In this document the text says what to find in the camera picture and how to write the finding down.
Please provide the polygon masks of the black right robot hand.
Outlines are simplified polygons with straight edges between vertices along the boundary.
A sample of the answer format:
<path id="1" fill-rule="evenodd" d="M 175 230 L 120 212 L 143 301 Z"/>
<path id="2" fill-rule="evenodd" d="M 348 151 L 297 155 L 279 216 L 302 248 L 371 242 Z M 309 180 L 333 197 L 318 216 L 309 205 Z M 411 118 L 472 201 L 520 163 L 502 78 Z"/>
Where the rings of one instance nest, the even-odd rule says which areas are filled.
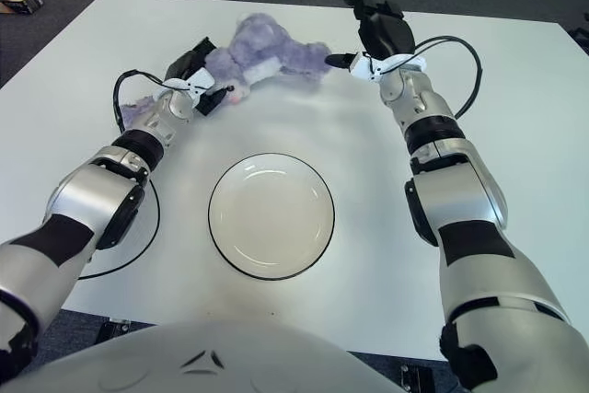
<path id="1" fill-rule="evenodd" d="M 334 68 L 378 82 L 382 75 L 406 63 L 415 54 L 413 33 L 400 7 L 375 0 L 344 0 L 359 22 L 358 35 L 364 46 L 356 53 L 336 53 L 325 58 Z"/>

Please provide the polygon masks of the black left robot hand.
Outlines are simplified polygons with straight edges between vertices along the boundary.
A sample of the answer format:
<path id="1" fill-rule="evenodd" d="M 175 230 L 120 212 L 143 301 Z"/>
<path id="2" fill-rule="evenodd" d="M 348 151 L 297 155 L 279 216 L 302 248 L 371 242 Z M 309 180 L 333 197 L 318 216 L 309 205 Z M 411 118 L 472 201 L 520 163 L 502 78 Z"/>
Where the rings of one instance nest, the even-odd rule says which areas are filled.
<path id="1" fill-rule="evenodd" d="M 181 55 L 166 72 L 165 84 L 187 92 L 194 108 L 207 116 L 223 101 L 227 87 L 217 87 L 210 72 L 205 68 L 205 58 L 216 46 L 205 37 L 195 47 Z"/>

